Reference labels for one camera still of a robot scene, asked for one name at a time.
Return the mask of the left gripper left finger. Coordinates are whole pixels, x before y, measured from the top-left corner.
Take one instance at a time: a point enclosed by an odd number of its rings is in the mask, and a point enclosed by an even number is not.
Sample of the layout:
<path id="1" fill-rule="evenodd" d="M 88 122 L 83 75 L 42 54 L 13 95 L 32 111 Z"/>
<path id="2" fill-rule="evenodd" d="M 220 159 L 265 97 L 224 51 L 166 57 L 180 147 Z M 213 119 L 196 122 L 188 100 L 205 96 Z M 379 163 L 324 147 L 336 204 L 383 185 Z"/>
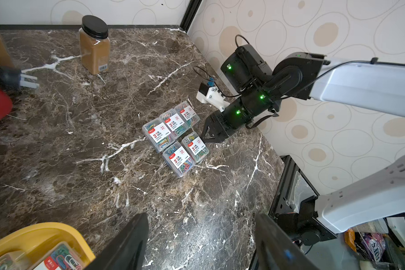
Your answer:
<path id="1" fill-rule="evenodd" d="M 87 270 L 140 270 L 149 235 L 146 213 L 136 214 Z"/>

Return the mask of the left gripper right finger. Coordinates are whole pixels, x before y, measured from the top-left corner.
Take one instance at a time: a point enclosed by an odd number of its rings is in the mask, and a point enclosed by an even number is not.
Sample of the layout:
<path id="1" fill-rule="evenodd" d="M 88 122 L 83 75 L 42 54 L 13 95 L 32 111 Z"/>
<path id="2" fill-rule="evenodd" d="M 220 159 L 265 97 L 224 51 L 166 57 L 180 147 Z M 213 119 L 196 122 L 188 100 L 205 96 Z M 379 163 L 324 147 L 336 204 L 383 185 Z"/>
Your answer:
<path id="1" fill-rule="evenodd" d="M 267 214 L 255 215 L 256 270 L 316 270 L 309 258 Z"/>

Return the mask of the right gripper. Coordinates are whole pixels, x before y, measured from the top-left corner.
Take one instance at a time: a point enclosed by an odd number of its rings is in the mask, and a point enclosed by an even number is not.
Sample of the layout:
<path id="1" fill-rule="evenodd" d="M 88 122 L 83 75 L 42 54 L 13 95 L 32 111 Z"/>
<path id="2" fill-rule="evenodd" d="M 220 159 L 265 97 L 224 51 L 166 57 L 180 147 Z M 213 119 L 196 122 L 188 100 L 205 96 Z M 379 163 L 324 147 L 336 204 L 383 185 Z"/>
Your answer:
<path id="1" fill-rule="evenodd" d="M 221 143 L 233 136 L 241 127 L 253 129 L 253 119 L 264 111 L 275 117 L 280 110 L 281 100 L 264 88 L 274 76 L 268 64 L 252 45 L 239 46 L 223 63 L 221 71 L 236 90 L 236 99 L 223 105 L 205 120 L 201 138 L 206 143 Z"/>

